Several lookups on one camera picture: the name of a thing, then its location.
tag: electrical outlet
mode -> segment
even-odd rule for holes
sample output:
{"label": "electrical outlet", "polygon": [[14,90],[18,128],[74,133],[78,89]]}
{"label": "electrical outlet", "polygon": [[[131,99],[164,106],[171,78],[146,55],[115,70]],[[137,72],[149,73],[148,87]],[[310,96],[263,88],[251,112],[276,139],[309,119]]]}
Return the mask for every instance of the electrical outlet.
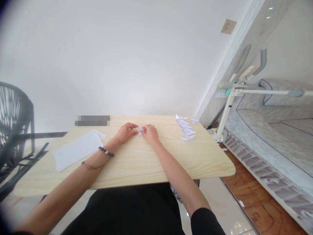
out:
{"label": "electrical outlet", "polygon": [[231,34],[237,22],[229,19],[225,20],[221,33]]}

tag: light wood tabletop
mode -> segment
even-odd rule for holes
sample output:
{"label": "light wood tabletop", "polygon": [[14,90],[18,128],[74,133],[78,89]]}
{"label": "light wood tabletop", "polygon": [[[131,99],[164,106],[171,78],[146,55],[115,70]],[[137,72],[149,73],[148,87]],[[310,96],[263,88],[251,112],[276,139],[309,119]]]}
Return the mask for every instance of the light wood tabletop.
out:
{"label": "light wood tabletop", "polygon": [[[127,122],[135,123],[139,127],[145,124],[154,125],[162,144],[193,179],[230,176],[235,173],[234,164],[199,122],[190,124],[192,130],[196,131],[195,139],[182,141],[180,136],[184,134],[175,120],[175,116],[111,116],[110,126],[76,126],[58,143],[51,146],[50,151],[19,180],[14,194],[36,196],[50,193],[82,161],[91,156],[86,156],[63,171],[57,172],[54,150],[93,129],[107,135],[102,140],[105,144]],[[130,138],[114,154],[115,157],[104,165],[90,189],[168,181],[157,155],[142,135]]]}

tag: folded paper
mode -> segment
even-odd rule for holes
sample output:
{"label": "folded paper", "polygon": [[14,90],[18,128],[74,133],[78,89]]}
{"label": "folded paper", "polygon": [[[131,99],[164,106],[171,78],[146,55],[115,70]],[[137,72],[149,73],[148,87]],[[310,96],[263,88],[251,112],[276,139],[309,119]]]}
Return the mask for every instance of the folded paper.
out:
{"label": "folded paper", "polygon": [[138,132],[139,132],[138,135],[142,135],[141,130],[143,130],[141,127],[138,128]]}
{"label": "folded paper", "polygon": [[189,121],[191,124],[195,124],[195,123],[197,123],[199,120],[198,120],[198,119],[191,118],[191,119],[188,119],[188,121]]}
{"label": "folded paper", "polygon": [[186,122],[186,121],[184,121],[184,120],[181,120],[181,119],[175,120],[175,121],[177,121],[180,125],[182,125],[182,124],[189,125],[188,122]]}
{"label": "folded paper", "polygon": [[191,129],[192,127],[191,126],[188,126],[186,124],[181,124],[179,125],[180,128],[184,129],[184,128],[188,128],[188,129]]}
{"label": "folded paper", "polygon": [[180,117],[176,114],[176,119],[184,120],[184,119],[187,119],[187,117]]}
{"label": "folded paper", "polygon": [[191,136],[180,136],[180,138],[182,139],[182,141],[191,141],[195,138],[195,135],[191,135]]}
{"label": "folded paper", "polygon": [[182,132],[183,132],[186,136],[196,133],[195,131],[193,131],[193,130],[191,130],[191,129],[188,129],[188,128],[182,129]]}

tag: white paper sheet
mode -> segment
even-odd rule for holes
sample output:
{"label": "white paper sheet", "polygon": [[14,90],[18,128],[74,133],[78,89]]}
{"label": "white paper sheet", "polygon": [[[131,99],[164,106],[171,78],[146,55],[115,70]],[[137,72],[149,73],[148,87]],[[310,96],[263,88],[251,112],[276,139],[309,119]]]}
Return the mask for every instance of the white paper sheet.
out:
{"label": "white paper sheet", "polygon": [[191,119],[188,119],[188,121],[189,121],[191,124],[195,124],[195,123],[197,123],[199,120],[198,120],[198,119],[193,119],[193,118],[191,118]]}
{"label": "white paper sheet", "polygon": [[182,129],[182,132],[183,132],[186,136],[191,135],[191,134],[193,134],[193,133],[196,133],[195,131],[193,131],[193,130],[191,130],[191,129],[188,129],[188,128]]}
{"label": "white paper sheet", "polygon": [[192,127],[191,126],[188,126],[188,125],[186,125],[186,124],[181,124],[181,125],[179,125],[179,127],[180,128],[188,128],[188,129],[191,129]]}
{"label": "white paper sheet", "polygon": [[138,135],[142,135],[141,130],[143,130],[141,127],[138,128],[138,130],[137,130],[139,132]]}
{"label": "white paper sheet", "polygon": [[92,130],[71,143],[55,150],[53,156],[55,159],[56,170],[60,172],[89,154],[97,151],[99,146],[103,147],[104,145],[101,140],[105,137],[105,134],[97,130]]}
{"label": "white paper sheet", "polygon": [[184,119],[187,119],[187,117],[180,117],[176,114],[176,119],[184,120]]}
{"label": "white paper sheet", "polygon": [[184,120],[179,119],[179,120],[175,120],[175,121],[177,121],[180,125],[182,125],[182,124],[189,125],[189,123],[184,121]]}
{"label": "white paper sheet", "polygon": [[191,136],[180,136],[180,138],[182,139],[182,141],[191,141],[195,138],[195,135],[191,135]]}

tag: sofa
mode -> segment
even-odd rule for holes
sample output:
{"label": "sofa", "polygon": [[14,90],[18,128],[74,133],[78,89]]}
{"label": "sofa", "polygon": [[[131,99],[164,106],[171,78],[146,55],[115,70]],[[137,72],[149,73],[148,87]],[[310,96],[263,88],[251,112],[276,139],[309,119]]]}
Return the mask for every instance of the sofa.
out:
{"label": "sofa", "polygon": [[[262,79],[260,90],[313,90]],[[309,234],[313,234],[313,97],[235,97],[224,145]]]}

